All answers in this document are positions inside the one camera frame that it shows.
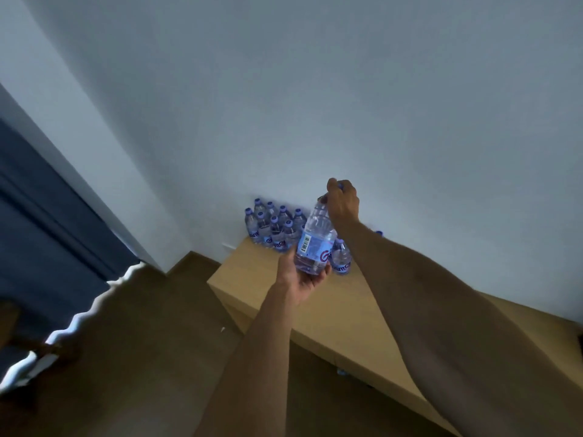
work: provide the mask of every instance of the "water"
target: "water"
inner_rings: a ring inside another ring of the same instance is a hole
[[[265,213],[257,214],[257,226],[259,227],[259,237],[264,247],[273,248],[273,239],[271,239],[271,227],[268,220],[265,219]]]
[[[350,250],[342,239],[336,240],[335,249],[330,255],[330,265],[334,273],[344,276],[350,271],[350,264],[352,263],[352,255]]]
[[[253,210],[250,208],[245,209],[245,225],[247,226],[247,233],[253,241],[253,243],[260,243],[261,237],[259,236],[259,225],[257,218],[253,214]]]
[[[293,217],[293,226],[297,231],[302,229],[302,226],[306,223],[307,219],[302,213],[301,208],[295,209],[295,216]]]
[[[272,201],[269,201],[267,203],[267,215],[269,216],[269,220],[271,220],[271,218],[273,218],[273,216],[278,215],[278,211],[275,208],[275,205],[273,204]]]
[[[335,239],[336,230],[332,227],[328,208],[317,202],[297,245],[294,258],[296,268],[306,273],[320,274],[326,267]]]
[[[279,222],[281,224],[285,224],[286,221],[289,221],[292,219],[292,215],[289,212],[288,208],[285,205],[280,205],[279,206],[279,214],[278,214],[278,218],[279,218]]]
[[[253,209],[253,213],[255,214],[255,216],[257,216],[259,214],[259,212],[264,212],[264,213],[267,212],[267,208],[261,202],[261,198],[255,199],[255,208]]]
[[[286,234],[286,244],[288,245],[288,249],[297,244],[302,235],[301,231],[295,229],[293,221],[286,221],[283,226],[283,232]]]
[[[277,216],[271,218],[271,239],[273,239],[273,246],[275,251],[278,253],[283,253],[288,249],[286,245],[286,234],[283,232],[283,227],[279,223]]]

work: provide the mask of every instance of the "barcode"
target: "barcode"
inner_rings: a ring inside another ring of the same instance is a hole
[[[310,235],[304,235],[304,243],[302,243],[302,248],[300,248],[300,251],[302,253],[305,253],[306,251],[308,251],[308,245],[310,244],[311,238],[312,238],[312,236],[310,236]]]

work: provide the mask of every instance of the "hand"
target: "hand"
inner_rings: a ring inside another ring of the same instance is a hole
[[[347,179],[337,181],[335,178],[328,180],[328,192],[321,199],[328,204],[328,214],[335,227],[344,222],[359,220],[360,199],[356,196],[356,189]]]
[[[317,276],[299,271],[293,263],[295,250],[296,246],[292,245],[279,258],[278,276],[274,286],[287,291],[291,301],[297,306],[312,294],[314,288],[324,282],[326,276],[332,271],[332,267],[326,264],[326,268]]]

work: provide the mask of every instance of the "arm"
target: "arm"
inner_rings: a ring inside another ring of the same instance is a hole
[[[275,283],[210,398],[195,437],[285,434],[289,341],[295,308],[330,274],[295,268],[295,248],[279,259]]]
[[[419,390],[464,436],[581,436],[583,390],[493,304],[358,220],[349,181],[328,209]]]

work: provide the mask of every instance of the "person's left arm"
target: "person's left arm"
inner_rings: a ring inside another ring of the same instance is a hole
[[[285,434],[294,312],[330,273],[330,265],[319,276],[299,272],[294,254],[292,246],[280,257],[276,281],[229,359],[195,437]]]

